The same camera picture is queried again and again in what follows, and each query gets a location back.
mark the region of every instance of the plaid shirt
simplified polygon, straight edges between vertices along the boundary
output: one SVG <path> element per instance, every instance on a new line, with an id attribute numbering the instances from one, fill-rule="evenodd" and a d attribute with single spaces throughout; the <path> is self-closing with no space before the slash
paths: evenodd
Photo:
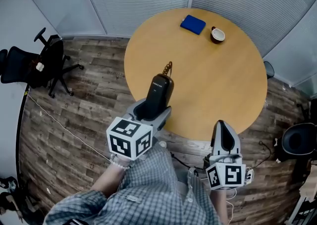
<path id="1" fill-rule="evenodd" d="M 194 171 L 188 171 L 184 200 L 171 155 L 156 144 L 144 161 L 136 160 L 127 170 L 117 193 L 108 199 L 98 191 L 67 197 L 51 209 L 44 224 L 62 225 L 79 219 L 95 225 L 219 225 L 219 217 Z"/>

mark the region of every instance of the black chair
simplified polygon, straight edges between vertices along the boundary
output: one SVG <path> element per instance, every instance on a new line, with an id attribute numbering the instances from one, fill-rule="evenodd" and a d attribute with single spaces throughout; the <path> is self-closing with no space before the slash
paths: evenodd
<path id="1" fill-rule="evenodd" d="M 270 78 L 274 77 L 273 66 L 267 61 L 264 61 L 264 66 L 265 66 L 265 70 L 266 70 L 266 78 L 270 79 Z"/>
<path id="2" fill-rule="evenodd" d="M 7 50 L 0 51 L 0 75 L 2 74 L 3 64 L 7 55 L 8 55 Z"/>
<path id="3" fill-rule="evenodd" d="M 315 159 L 317 128 L 313 123 L 301 123 L 289 127 L 282 138 L 276 140 L 275 154 L 281 161 L 288 159 Z"/>
<path id="4" fill-rule="evenodd" d="M 302 110 L 304 122 L 311 122 L 317 125 L 317 99 L 312 99 L 310 101 L 310 106 L 308 105 L 307 109 L 304 109 L 302 104 L 297 104 L 297 107 Z"/>
<path id="5" fill-rule="evenodd" d="M 53 90 L 59 80 L 65 91 L 73 96 L 74 93 L 68 90 L 63 75 L 77 67 L 84 69 L 84 66 L 76 64 L 63 68 L 65 61 L 70 60 L 70 56 L 63 54 L 63 41 L 58 35 L 53 35 L 46 41 L 42 36 L 44 32 L 45 28 L 34 39 L 34 42 L 39 39 L 44 44 L 40 55 L 25 52 L 17 47 L 12 47 L 7 56 L 6 50 L 0 52 L 0 60 L 4 58 L 2 63 L 0 61 L 1 82 L 25 82 L 32 88 L 37 88 L 46 87 L 48 82 L 53 80 L 52 85 L 49 86 L 49 96 L 54 98 Z M 44 65 L 42 72 L 36 69 L 39 62 Z"/>

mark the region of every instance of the blue notebook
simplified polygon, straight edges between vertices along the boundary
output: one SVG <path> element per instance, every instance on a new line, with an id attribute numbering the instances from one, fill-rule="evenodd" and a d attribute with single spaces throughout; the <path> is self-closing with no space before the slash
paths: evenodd
<path id="1" fill-rule="evenodd" d="M 199 35 L 204 29 L 204 27 L 206 26 L 206 23 L 191 15 L 187 15 L 184 21 L 180 24 L 180 26 L 184 29 L 188 29 L 191 32 L 194 32 L 195 34 Z"/>

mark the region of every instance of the wooden floor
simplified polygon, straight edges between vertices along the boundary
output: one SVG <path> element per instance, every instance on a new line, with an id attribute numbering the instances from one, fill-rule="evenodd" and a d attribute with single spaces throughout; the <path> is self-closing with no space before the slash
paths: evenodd
<path id="1" fill-rule="evenodd" d="M 106 129 L 114 117 L 123 115 L 134 102 L 126 84 L 123 60 L 127 39 L 65 41 L 65 54 L 72 63 L 79 62 L 84 70 L 76 69 L 66 78 L 75 92 L 67 95 L 61 87 L 55 99 L 45 88 L 32 90 L 30 95 L 60 123 L 85 140 L 99 152 L 110 156 Z M 269 152 L 259 145 L 262 140 L 272 150 L 272 140 L 296 122 L 303 120 L 296 107 L 307 100 L 295 89 L 279 81 L 268 81 L 267 98 L 258 119 L 241 133 L 242 153 L 247 166 L 255 166 Z M 210 153 L 210 143 L 184 139 L 162 131 L 161 139 L 176 157 L 191 166 L 202 166 L 203 157 Z M 295 161 L 277 164 L 274 157 L 255 169 L 252 184 L 238 189 L 234 204 L 237 224 L 280 224 L 292 211 L 299 196 L 300 184 L 292 184 Z M 30 98 L 27 99 L 21 134 L 20 167 L 31 178 L 48 211 L 64 197 L 87 190 L 108 166 L 107 161 L 74 138 L 46 115 Z"/>

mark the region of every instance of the round wooden table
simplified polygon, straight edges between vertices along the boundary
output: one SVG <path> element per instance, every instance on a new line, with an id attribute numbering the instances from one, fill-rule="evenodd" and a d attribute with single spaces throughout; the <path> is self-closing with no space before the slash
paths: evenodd
<path id="1" fill-rule="evenodd" d="M 180 27 L 188 14 L 206 22 L 200 35 Z M 211 28 L 225 32 L 214 44 Z M 124 71 L 134 99 L 145 98 L 152 78 L 173 62 L 172 115 L 165 129 L 210 141 L 222 119 L 237 133 L 259 116 L 266 98 L 263 60 L 251 39 L 231 21 L 202 9 L 173 9 L 145 21 L 130 39 Z"/>

